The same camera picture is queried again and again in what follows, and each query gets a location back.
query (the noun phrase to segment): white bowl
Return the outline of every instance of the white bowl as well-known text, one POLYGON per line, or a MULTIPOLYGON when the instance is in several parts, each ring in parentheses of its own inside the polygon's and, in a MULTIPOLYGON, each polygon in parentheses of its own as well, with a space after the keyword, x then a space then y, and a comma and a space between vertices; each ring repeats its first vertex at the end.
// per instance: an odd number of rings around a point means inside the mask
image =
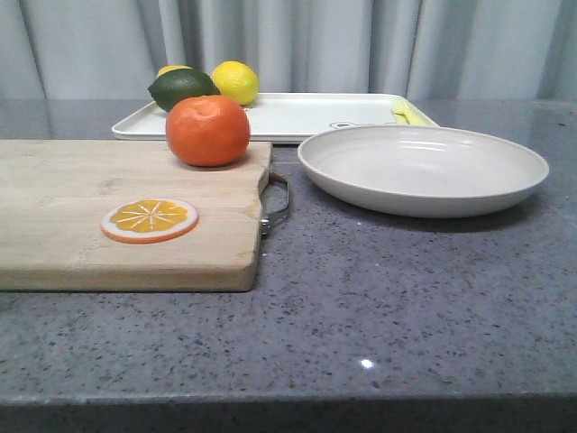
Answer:
POLYGON ((355 126, 298 146, 308 177, 348 203, 409 217, 472 217, 529 197, 549 173, 528 148, 428 126, 355 126))

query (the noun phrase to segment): metal handle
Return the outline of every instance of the metal handle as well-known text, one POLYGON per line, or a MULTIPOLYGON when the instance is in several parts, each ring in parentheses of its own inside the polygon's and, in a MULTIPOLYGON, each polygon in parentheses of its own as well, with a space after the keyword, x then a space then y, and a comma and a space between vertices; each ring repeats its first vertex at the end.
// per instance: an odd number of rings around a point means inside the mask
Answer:
POLYGON ((261 218, 261 237, 267 237, 270 235, 273 226, 275 226, 283 217, 287 215, 290 208, 290 186, 289 181, 283 176, 278 174, 276 171, 271 171, 269 173, 269 186, 280 185, 286 190, 285 201, 281 207, 272 212, 265 211, 263 217, 261 218))

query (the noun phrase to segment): green lime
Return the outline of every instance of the green lime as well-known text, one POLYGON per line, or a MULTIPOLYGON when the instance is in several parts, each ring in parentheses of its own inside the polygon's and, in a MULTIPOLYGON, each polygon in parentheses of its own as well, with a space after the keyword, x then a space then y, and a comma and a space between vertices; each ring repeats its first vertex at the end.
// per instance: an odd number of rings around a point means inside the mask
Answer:
POLYGON ((187 97, 220 94, 213 80, 198 69, 169 70, 157 77, 148 91, 156 104, 167 112, 187 97))

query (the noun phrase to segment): rectangular tray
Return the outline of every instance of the rectangular tray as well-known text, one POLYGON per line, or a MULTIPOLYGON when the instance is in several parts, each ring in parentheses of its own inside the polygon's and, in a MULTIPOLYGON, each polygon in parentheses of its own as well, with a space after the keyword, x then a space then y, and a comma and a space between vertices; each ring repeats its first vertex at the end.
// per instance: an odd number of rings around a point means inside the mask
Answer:
MULTIPOLYGON (((393 104, 407 102, 423 124, 437 126, 405 98, 385 94, 260 93, 245 107, 251 140, 297 144, 311 135, 356 124, 407 124, 408 117, 392 112, 393 104)), ((166 113, 154 102, 112 127, 121 140, 165 140, 166 113)))

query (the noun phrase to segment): orange slice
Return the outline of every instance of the orange slice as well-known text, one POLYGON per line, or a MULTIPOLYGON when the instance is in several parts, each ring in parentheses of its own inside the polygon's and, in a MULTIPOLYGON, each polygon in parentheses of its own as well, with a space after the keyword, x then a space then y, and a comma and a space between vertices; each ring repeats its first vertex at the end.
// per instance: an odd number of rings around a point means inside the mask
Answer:
POLYGON ((146 198, 112 209, 102 219, 108 237, 127 244, 168 241, 194 228, 198 212, 186 201, 146 198))

